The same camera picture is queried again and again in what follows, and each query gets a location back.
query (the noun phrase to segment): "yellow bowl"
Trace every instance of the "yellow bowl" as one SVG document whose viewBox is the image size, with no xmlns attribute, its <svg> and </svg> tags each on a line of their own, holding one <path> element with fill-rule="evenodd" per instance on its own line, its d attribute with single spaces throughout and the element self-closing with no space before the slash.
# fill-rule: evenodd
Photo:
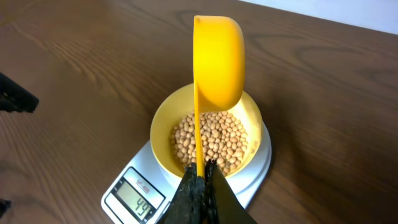
<svg viewBox="0 0 398 224">
<path fill-rule="evenodd" d="M 184 169 L 174 158 L 169 136 L 172 128 L 193 110 L 193 84 L 184 86 L 172 93 L 157 109 L 150 127 L 150 145 L 157 162 L 172 175 L 182 178 Z M 229 110 L 241 120 L 248 137 L 248 149 L 242 163 L 227 176 L 231 177 L 248 165 L 259 149 L 262 137 L 262 118 L 254 100 L 243 92 L 237 105 Z"/>
</svg>

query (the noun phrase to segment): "white wall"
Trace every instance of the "white wall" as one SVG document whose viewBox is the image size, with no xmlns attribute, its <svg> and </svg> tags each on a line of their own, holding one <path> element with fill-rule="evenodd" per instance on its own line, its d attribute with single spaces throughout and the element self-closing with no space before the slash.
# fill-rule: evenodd
<svg viewBox="0 0 398 224">
<path fill-rule="evenodd" d="M 242 0 L 398 34 L 398 0 Z"/>
</svg>

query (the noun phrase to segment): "black clip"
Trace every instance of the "black clip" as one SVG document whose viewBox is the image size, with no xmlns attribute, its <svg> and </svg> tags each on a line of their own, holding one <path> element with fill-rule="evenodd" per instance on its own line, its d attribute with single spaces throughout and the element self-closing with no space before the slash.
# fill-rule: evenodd
<svg viewBox="0 0 398 224">
<path fill-rule="evenodd" d="M 11 208 L 11 202 L 0 199 L 0 218 Z"/>
<path fill-rule="evenodd" d="M 0 111 L 33 113 L 39 99 L 0 72 Z"/>
</svg>

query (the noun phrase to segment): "bowl rim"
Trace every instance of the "bowl rim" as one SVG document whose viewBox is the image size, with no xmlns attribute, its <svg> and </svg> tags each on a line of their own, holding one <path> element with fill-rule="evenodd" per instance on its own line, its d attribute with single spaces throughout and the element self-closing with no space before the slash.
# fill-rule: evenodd
<svg viewBox="0 0 398 224">
<path fill-rule="evenodd" d="M 165 170 L 167 173 L 171 174 L 172 176 L 174 176 L 174 177 L 176 177 L 176 178 L 178 178 L 178 179 L 182 179 L 182 177 L 180 177 L 180 176 L 174 174 L 173 172 L 169 171 L 168 169 L 166 169 L 166 167 L 164 167 L 164 165 L 159 161 L 158 157 L 156 156 L 156 153 L 154 152 L 154 148 L 152 147 L 152 138 L 151 138 L 151 136 L 152 136 L 152 131 L 151 131 L 151 130 L 152 130 L 152 126 L 154 125 L 154 119 L 155 119 L 155 117 L 156 117 L 156 114 L 159 112 L 159 109 L 162 107 L 162 105 L 165 104 L 165 102 L 167 101 L 167 99 L 169 99 L 174 93 L 178 92 L 178 91 L 181 90 L 182 88 L 188 88 L 189 86 L 193 86 L 193 83 L 178 88 L 177 90 L 173 91 L 173 93 L 171 93 L 168 97 L 166 97 L 166 99 L 165 99 L 165 100 L 159 105 L 159 107 L 157 108 L 157 110 L 156 110 L 156 112 L 155 112 L 155 115 L 154 115 L 154 117 L 152 118 L 152 122 L 151 122 L 151 124 L 150 124 L 150 131 L 149 131 L 150 148 L 152 149 L 152 153 L 153 153 L 153 155 L 155 156 L 157 163 L 162 167 L 163 170 Z M 261 118 L 261 123 L 263 123 L 263 121 L 262 121 L 262 116 L 261 116 L 261 112 L 260 112 L 260 109 L 259 109 L 257 103 L 253 100 L 253 98 L 249 95 L 249 93 L 245 92 L 244 90 L 243 90 L 243 92 L 242 92 L 242 95 L 243 95 L 243 94 L 247 94 L 247 96 L 249 97 L 249 100 L 251 100 L 251 101 L 253 102 L 253 104 L 256 106 L 256 107 L 255 107 L 256 113 L 259 114 L 259 117 Z M 264 132 L 264 128 L 263 128 L 263 126 L 261 125 L 261 130 L 260 130 L 260 135 L 261 135 L 261 136 L 262 136 L 263 132 Z M 254 156 L 256 156 L 256 154 L 257 154 L 257 152 L 258 152 L 258 149 L 259 149 L 259 147 L 257 147 L 255 153 L 254 153 L 253 156 L 252 156 L 252 159 L 253 159 Z M 240 167 L 240 169 L 236 170 L 236 171 L 233 172 L 231 175 L 227 175 L 227 176 L 225 177 L 225 179 L 228 179 L 228 178 L 233 177 L 235 174 L 237 174 L 237 173 L 239 173 L 240 171 L 242 171 L 249 163 L 250 163 L 250 162 L 248 162 L 245 166 Z"/>
</svg>

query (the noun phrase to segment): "digital number 49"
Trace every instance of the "digital number 49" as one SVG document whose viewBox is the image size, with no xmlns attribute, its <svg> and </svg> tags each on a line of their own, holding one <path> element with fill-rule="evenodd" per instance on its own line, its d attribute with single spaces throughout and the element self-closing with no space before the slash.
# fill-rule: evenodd
<svg viewBox="0 0 398 224">
<path fill-rule="evenodd" d="M 146 203 L 142 198 L 139 198 L 138 201 L 137 201 L 136 211 L 138 211 L 138 208 L 140 208 L 140 207 L 142 209 L 142 212 L 141 213 L 137 213 L 139 216 L 143 215 L 145 213 L 145 211 L 148 210 L 149 204 Z"/>
</svg>

